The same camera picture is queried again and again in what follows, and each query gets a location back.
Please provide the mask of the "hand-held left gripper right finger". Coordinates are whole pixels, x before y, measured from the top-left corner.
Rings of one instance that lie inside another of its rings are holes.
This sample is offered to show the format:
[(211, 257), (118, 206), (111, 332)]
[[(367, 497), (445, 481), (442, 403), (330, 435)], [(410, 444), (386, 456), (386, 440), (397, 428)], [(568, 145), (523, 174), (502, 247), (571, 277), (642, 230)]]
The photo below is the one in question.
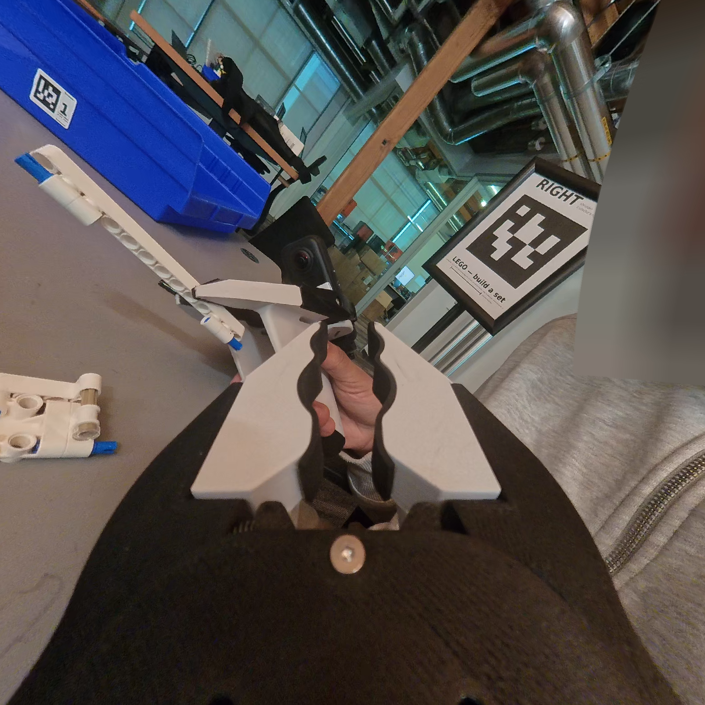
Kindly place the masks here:
[(499, 481), (449, 379), (378, 323), (367, 347), (381, 404), (372, 477), (400, 521), (418, 504), (496, 500)]

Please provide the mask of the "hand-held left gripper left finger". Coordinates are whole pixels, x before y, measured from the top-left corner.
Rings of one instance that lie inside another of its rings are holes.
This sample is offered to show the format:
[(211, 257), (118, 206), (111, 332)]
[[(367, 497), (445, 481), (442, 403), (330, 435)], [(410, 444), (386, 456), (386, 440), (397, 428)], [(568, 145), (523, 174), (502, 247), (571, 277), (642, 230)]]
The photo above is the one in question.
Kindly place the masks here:
[(321, 526), (312, 506), (323, 479), (319, 419), (326, 325), (308, 326), (247, 376), (191, 486), (198, 499), (276, 501), (295, 526)]

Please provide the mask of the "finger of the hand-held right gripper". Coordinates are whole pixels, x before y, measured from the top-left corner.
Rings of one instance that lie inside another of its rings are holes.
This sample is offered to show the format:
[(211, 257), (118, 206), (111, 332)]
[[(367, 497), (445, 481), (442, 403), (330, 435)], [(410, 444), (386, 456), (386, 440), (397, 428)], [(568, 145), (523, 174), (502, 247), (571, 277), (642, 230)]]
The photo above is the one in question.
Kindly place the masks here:
[(259, 312), (265, 307), (275, 306), (294, 313), (295, 318), (304, 321), (325, 320), (325, 314), (304, 307), (300, 287), (290, 284), (229, 279), (199, 284), (195, 287), (195, 297), (238, 310)]

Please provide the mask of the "long white lego beam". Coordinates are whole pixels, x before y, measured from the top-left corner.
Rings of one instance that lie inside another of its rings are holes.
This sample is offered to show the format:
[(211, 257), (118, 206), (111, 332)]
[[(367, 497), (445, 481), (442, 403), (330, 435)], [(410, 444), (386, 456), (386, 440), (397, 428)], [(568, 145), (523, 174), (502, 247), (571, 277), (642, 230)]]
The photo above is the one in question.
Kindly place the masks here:
[(242, 350), (245, 328), (220, 304), (196, 298), (199, 281), (152, 238), (68, 155), (45, 145), (15, 158), (44, 192), (83, 225), (99, 224), (147, 266), (160, 281), (201, 314), (200, 323), (234, 352)]

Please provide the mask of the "white lego subassembly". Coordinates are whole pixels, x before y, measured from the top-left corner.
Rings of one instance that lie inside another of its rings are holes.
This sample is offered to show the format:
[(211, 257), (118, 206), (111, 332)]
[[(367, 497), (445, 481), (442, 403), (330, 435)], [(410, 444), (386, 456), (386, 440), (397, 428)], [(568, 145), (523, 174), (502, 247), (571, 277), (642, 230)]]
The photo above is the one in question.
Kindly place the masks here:
[(116, 442), (99, 440), (101, 383), (1, 374), (1, 462), (115, 454)]

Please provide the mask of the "person's right forearm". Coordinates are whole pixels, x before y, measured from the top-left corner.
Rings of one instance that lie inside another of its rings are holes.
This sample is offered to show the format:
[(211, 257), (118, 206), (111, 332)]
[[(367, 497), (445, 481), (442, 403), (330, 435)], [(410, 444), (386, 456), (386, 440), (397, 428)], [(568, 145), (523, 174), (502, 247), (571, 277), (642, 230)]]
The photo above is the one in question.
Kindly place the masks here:
[(340, 458), (346, 463), (348, 484), (353, 494), (362, 503), (375, 507), (392, 507), (393, 500), (384, 500), (375, 487), (372, 473), (372, 452), (357, 457), (348, 449), (340, 452)]

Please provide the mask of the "person's right hand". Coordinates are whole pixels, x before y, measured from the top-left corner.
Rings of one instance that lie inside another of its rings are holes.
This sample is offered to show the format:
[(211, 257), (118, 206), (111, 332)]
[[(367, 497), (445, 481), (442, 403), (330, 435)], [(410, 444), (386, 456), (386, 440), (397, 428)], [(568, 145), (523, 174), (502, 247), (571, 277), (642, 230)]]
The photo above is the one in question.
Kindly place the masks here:
[(375, 423), (382, 404), (373, 392), (373, 379), (333, 343), (328, 343), (322, 371), (329, 377), (346, 438), (344, 450), (361, 459), (372, 452)]

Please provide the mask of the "stack of cardboard boxes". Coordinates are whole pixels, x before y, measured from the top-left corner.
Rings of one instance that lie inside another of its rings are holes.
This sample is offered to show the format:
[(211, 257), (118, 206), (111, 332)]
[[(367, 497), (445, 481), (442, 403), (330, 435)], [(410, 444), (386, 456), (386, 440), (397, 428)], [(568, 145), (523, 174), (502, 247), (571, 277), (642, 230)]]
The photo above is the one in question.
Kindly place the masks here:
[(343, 294), (369, 321), (390, 322), (429, 279), (421, 267), (401, 267), (402, 251), (363, 222), (350, 228), (334, 221), (330, 232), (329, 255)]

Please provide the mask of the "person's grey hoodie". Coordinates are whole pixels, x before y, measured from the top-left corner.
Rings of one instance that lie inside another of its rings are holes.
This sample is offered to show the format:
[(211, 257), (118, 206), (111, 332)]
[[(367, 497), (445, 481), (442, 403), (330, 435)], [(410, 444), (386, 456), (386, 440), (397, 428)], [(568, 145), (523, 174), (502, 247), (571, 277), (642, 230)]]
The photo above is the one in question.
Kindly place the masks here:
[(575, 314), (477, 397), (551, 472), (684, 704), (704, 703), (704, 386), (574, 374)]

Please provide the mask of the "blue plastic bin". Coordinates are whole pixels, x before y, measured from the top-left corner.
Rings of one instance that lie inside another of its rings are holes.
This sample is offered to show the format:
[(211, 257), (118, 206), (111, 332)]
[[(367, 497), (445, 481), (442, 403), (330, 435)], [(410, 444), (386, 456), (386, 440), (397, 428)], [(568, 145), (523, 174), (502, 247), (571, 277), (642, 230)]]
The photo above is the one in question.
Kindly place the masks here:
[(260, 218), (269, 183), (72, 1), (1, 2), (1, 91), (156, 221)]

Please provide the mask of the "wooden background table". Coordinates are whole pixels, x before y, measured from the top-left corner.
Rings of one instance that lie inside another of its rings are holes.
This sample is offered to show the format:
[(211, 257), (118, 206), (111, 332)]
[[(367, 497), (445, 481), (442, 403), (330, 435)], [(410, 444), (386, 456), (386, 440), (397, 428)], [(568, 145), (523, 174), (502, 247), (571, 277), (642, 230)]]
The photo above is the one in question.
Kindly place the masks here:
[(231, 110), (228, 118), (225, 118), (222, 113), (222, 96), (188, 62), (186, 55), (181, 54), (179, 50), (169, 44), (136, 10), (130, 12), (130, 20), (138, 31), (152, 42), (150, 54), (160, 55), (162, 62), (169, 65), (173, 81), (180, 85), (177, 93), (181, 95), (182, 100), (198, 112), (209, 116), (212, 129), (223, 129), (226, 136), (232, 137), (237, 144), (255, 157), (277, 165), (282, 172), (288, 175), (287, 178), (277, 176), (284, 188), (300, 181), (301, 175), (308, 174), (309, 176), (304, 178), (304, 182), (309, 182), (320, 174), (320, 166), (326, 161), (325, 156), (317, 162), (305, 166), (302, 171), (297, 170), (295, 163), (289, 163), (284, 155), (280, 154), (273, 145), (270, 145), (252, 126), (241, 123), (241, 117), (237, 111)]

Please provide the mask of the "framed marker sign on stand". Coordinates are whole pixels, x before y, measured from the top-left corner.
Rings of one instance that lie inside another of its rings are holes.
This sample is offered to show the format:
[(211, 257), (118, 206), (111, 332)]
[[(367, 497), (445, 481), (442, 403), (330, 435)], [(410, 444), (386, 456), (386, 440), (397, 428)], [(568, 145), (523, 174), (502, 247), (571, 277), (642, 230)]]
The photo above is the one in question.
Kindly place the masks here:
[(412, 347), (420, 353), (463, 312), (472, 322), (429, 363), (450, 376), (585, 263), (601, 185), (536, 157), (423, 264), (455, 301)]

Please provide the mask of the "silver ventilation ducts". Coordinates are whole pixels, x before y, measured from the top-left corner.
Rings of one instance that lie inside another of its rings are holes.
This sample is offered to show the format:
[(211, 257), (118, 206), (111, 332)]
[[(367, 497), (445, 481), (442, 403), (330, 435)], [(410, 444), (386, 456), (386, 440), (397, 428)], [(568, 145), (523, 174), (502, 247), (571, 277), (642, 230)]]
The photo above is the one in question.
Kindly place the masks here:
[[(382, 121), (474, 1), (282, 1), (341, 79), (347, 119)], [(603, 182), (638, 62), (613, 57), (632, 1), (512, 1), (401, 137), (396, 153), (423, 185), (509, 173), (546, 150)]]

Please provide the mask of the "wooden post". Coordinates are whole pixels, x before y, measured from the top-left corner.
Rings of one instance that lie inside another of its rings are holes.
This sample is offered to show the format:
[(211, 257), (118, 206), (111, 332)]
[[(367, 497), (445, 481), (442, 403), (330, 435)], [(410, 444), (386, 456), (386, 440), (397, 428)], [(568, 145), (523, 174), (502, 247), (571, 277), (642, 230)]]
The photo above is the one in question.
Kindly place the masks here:
[(360, 148), (317, 205), (325, 226), (340, 211), (390, 154), (436, 94), (450, 80), (463, 59), (481, 42), (511, 1), (476, 1), (425, 68), (414, 79), (400, 101)]

